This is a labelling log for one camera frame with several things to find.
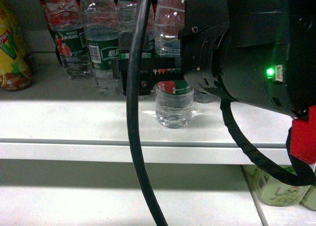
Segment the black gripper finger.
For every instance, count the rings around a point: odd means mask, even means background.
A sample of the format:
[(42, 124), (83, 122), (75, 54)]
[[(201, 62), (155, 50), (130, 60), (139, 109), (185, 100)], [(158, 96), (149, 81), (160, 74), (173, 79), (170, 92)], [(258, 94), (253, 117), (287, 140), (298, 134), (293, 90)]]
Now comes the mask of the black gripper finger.
[[(120, 79), (123, 95), (126, 95), (128, 62), (128, 59), (115, 59), (113, 61), (113, 76), (114, 79)], [(177, 80), (184, 80), (181, 58), (142, 58), (136, 89), (139, 91), (139, 95), (149, 95), (157, 83)]]

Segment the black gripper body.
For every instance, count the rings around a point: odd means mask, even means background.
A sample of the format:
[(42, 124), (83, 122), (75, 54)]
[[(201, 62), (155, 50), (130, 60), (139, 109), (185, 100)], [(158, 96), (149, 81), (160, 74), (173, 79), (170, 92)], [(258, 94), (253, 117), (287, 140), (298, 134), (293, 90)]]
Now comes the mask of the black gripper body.
[(181, 68), (198, 91), (229, 96), (220, 78), (221, 49), (229, 33), (227, 0), (182, 0), (185, 26), (179, 33)]

